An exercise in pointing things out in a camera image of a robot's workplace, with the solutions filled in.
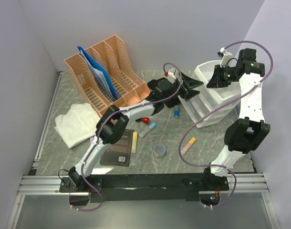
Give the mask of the white plastic drawer unit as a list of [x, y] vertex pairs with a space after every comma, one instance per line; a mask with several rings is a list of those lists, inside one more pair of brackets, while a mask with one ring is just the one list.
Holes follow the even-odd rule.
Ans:
[[188, 115], [195, 123], [212, 110], [241, 95], [238, 82], [234, 82], [226, 88], [216, 89], [206, 87], [213, 75], [214, 66], [217, 64], [220, 64], [220, 61], [214, 60], [198, 65], [191, 75], [191, 78], [204, 83], [202, 86], [194, 89], [200, 91], [200, 94], [191, 98], [189, 101], [181, 97], [179, 98]]

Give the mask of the round clear pin box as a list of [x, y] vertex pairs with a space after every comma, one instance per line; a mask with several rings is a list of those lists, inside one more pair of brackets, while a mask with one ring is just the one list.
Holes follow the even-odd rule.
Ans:
[[163, 144], [155, 145], [153, 154], [157, 158], [162, 158], [166, 154], [166, 147]]

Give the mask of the blue document folder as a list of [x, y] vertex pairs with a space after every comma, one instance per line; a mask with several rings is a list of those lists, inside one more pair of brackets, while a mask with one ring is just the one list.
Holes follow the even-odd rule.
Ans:
[[111, 81], [111, 78], [107, 71], [91, 56], [89, 55], [81, 46], [77, 46], [80, 54], [83, 56], [87, 65], [89, 66], [94, 77], [98, 80], [99, 84], [102, 86], [104, 91], [112, 98], [113, 101], [119, 99], [117, 91]]

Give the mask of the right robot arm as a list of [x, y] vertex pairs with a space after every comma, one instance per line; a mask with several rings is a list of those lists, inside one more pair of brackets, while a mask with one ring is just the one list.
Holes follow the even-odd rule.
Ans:
[[207, 88], [224, 88], [232, 82], [240, 86], [238, 120], [225, 132], [224, 147], [204, 170], [202, 185], [213, 190], [228, 174], [228, 169], [245, 154], [254, 151], [270, 132], [262, 111], [262, 85], [265, 65], [256, 61], [255, 49], [240, 50], [234, 67], [216, 65]]

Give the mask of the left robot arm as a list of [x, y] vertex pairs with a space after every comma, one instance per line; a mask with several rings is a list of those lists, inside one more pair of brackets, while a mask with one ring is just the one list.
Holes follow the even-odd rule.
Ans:
[[164, 106], [172, 108], [180, 103], [179, 98], [190, 100], [200, 93], [196, 88], [202, 85], [202, 81], [192, 79], [180, 72], [179, 78], [173, 82], [165, 77], [149, 81], [147, 83], [151, 90], [149, 96], [135, 105], [127, 107], [111, 105], [96, 125], [94, 143], [83, 158], [67, 170], [68, 176], [61, 178], [61, 184], [72, 186], [78, 192], [86, 190], [87, 177], [91, 175], [96, 163], [108, 147], [121, 139], [129, 123], [155, 115]]

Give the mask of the blue and grey stamp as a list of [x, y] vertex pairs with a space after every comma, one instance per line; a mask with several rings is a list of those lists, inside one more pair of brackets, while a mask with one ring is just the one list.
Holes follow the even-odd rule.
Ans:
[[179, 117], [180, 116], [180, 111], [179, 111], [179, 107], [175, 106], [174, 107], [174, 117]]

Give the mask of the blue cap highlighter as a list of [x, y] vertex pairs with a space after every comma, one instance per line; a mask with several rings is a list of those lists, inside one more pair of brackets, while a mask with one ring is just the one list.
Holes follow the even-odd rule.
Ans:
[[146, 136], [152, 129], [154, 129], [157, 126], [155, 122], [151, 123], [146, 129], [144, 129], [140, 134], [139, 137], [143, 138]]

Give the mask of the orange cap pink highlighter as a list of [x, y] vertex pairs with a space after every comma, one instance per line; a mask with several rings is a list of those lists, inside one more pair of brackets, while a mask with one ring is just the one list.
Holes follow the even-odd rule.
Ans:
[[184, 148], [181, 149], [181, 154], [184, 155], [192, 146], [193, 144], [196, 142], [196, 138], [193, 137], [189, 140], [189, 142], [184, 146]]

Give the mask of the red and black stamp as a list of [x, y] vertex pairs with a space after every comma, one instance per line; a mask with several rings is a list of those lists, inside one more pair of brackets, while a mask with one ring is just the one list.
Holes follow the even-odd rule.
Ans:
[[137, 123], [142, 122], [142, 123], [148, 125], [149, 122], [150, 122], [150, 118], [149, 118], [149, 117], [142, 117], [142, 118], [136, 119], [135, 121], [136, 121]]

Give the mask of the yellow highlighter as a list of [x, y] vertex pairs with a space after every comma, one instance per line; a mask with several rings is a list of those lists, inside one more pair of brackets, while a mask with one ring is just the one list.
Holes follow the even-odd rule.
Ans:
[[137, 138], [138, 138], [138, 133], [137, 132], [133, 132], [132, 147], [131, 147], [131, 153], [132, 154], [136, 153]]

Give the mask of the peach plastic file organizer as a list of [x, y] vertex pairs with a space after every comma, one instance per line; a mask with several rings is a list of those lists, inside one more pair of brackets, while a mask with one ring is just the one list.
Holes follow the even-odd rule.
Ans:
[[113, 35], [78, 53], [65, 64], [80, 95], [102, 116], [109, 106], [137, 104], [150, 90], [133, 71], [124, 41]]

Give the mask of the black book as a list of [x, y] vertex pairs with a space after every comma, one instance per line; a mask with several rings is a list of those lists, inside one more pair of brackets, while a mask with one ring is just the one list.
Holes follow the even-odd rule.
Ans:
[[134, 130], [126, 129], [118, 142], [108, 147], [100, 165], [129, 167]]

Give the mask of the white cloth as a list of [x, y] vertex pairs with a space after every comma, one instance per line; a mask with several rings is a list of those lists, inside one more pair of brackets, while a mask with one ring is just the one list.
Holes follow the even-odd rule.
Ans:
[[100, 116], [88, 103], [73, 104], [65, 115], [55, 118], [55, 131], [69, 149], [93, 137]]

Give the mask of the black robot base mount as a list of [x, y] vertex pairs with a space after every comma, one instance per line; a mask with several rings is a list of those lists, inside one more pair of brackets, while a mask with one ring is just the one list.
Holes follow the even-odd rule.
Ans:
[[76, 188], [70, 178], [65, 177], [59, 191], [72, 197], [86, 193], [92, 203], [104, 201], [133, 200], [177, 200], [198, 201], [203, 191], [228, 191], [226, 177], [209, 179], [202, 173], [180, 174], [128, 174], [91, 175], [87, 181], [96, 190], [91, 190], [83, 182]]

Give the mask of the aluminium rail frame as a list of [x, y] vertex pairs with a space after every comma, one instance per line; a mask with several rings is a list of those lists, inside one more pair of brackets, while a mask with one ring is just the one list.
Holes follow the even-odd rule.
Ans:
[[64, 193], [63, 175], [86, 152], [89, 142], [68, 149], [54, 130], [54, 119], [81, 96], [68, 74], [61, 74], [32, 171], [19, 186], [10, 229], [277, 229], [278, 220], [263, 174], [244, 156], [221, 191], [222, 206], [204, 208], [197, 192], [197, 166], [212, 161], [224, 144], [224, 132], [237, 114], [231, 111], [218, 124], [194, 129], [197, 139], [182, 161], [178, 143], [192, 121], [184, 109], [175, 118], [165, 108], [153, 117], [157, 127], [137, 143], [128, 167], [97, 166], [97, 186], [103, 193]]

